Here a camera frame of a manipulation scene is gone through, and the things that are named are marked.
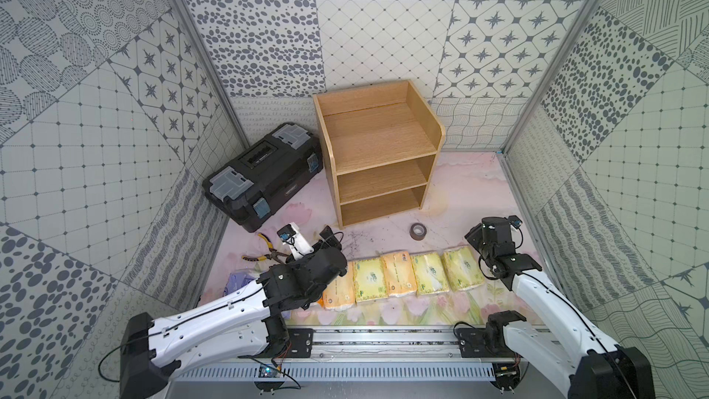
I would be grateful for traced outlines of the purple tissue pack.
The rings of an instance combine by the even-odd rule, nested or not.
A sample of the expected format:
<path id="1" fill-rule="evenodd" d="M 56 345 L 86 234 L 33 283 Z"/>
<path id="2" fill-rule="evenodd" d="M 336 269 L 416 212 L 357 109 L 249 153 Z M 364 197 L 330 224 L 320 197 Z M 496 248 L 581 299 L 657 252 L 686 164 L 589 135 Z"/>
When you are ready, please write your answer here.
<path id="1" fill-rule="evenodd" d="M 229 274 L 223 296 L 226 297 L 239 289 L 247 286 L 258 278 L 258 274 L 251 270 L 238 270 Z"/>

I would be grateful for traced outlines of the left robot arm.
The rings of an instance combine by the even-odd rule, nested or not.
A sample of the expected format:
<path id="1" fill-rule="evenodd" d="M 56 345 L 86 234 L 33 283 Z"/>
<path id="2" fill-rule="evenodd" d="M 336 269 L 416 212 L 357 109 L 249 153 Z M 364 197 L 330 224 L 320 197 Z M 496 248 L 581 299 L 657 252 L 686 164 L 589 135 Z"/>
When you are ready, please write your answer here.
<path id="1" fill-rule="evenodd" d="M 277 358 L 286 351 L 284 312 L 316 303 L 346 275 L 348 262 L 330 227 L 315 244 L 295 224 L 278 236 L 290 249 L 285 261 L 234 293 L 173 316 L 154 319 L 143 312 L 129 320 L 118 348 L 120 397 L 151 398 L 190 369 L 227 358 Z"/>

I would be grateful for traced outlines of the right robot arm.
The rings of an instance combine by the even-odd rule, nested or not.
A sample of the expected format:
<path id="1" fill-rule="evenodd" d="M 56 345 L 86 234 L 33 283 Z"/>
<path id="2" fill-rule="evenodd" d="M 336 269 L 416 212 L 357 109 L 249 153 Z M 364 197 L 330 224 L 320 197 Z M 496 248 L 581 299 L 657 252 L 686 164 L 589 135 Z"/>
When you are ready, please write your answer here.
<path id="1" fill-rule="evenodd" d="M 576 308 L 530 255 L 513 240 L 519 217 L 485 217 L 466 234 L 487 279 L 500 281 L 537 314 L 549 330 L 543 337 L 514 310 L 489 316 L 481 344 L 495 356 L 524 359 L 568 398 L 653 398 L 648 358 L 623 347 Z"/>

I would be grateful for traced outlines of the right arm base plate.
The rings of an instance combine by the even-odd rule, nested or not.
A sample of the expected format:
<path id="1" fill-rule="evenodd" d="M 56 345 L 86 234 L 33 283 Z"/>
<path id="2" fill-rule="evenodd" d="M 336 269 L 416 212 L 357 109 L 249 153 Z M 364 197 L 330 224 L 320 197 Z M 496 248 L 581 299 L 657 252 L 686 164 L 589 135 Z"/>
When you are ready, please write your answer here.
<path id="1" fill-rule="evenodd" d="M 519 356 L 506 345 L 501 330 L 456 323 L 452 331 L 462 358 L 517 358 Z"/>

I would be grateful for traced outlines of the beige tissue pack shelf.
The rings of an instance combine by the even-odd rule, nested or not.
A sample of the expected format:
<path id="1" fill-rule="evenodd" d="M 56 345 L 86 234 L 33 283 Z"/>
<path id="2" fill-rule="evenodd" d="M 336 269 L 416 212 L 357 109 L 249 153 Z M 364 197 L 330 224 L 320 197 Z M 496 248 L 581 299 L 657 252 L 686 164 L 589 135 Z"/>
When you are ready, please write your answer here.
<path id="1" fill-rule="evenodd" d="M 321 306 L 325 310 L 342 311 L 356 304 L 354 282 L 349 276 L 336 278 L 322 294 Z"/>

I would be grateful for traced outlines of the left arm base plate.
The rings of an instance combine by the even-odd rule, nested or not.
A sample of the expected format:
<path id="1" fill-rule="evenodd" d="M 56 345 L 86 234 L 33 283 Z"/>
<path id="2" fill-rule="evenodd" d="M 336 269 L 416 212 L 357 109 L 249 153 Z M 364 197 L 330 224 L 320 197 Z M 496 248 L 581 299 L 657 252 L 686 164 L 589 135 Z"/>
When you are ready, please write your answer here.
<path id="1" fill-rule="evenodd" d="M 310 358 L 314 334 L 311 328 L 268 332 L 264 349 L 252 351 L 241 358 Z"/>

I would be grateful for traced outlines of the green tissue pack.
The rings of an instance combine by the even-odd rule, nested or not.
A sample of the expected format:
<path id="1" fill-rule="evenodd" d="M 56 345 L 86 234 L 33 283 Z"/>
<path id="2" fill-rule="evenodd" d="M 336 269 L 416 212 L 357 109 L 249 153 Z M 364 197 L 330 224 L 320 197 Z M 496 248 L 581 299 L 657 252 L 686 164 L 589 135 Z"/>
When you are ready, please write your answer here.
<path id="1" fill-rule="evenodd" d="M 454 292 L 467 291 L 485 283 L 476 257 L 468 246 L 449 249 L 442 254 L 443 266 Z"/>
<path id="2" fill-rule="evenodd" d="M 450 289 L 441 255 L 435 252 L 415 254 L 412 265 L 417 280 L 417 295 L 437 295 Z"/>

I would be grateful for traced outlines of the green tissue pack shelf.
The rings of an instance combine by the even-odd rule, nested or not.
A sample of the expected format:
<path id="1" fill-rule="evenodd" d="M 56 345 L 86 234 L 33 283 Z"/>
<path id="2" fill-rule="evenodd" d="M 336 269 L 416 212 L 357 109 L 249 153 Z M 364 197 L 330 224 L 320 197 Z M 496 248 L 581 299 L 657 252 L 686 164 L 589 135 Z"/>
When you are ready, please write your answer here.
<path id="1" fill-rule="evenodd" d="M 381 258 L 357 260 L 354 263 L 354 291 L 357 303 L 387 297 L 384 266 Z"/>

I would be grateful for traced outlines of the yellow tissue pack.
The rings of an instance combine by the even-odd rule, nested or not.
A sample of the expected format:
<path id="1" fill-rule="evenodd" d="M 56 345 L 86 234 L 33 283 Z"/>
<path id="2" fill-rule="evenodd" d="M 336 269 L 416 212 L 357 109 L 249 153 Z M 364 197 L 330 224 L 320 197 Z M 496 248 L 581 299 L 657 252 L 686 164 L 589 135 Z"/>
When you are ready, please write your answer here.
<path id="1" fill-rule="evenodd" d="M 417 279 L 408 251 L 393 251 L 381 256 L 386 292 L 389 297 L 404 297 L 417 291 Z"/>

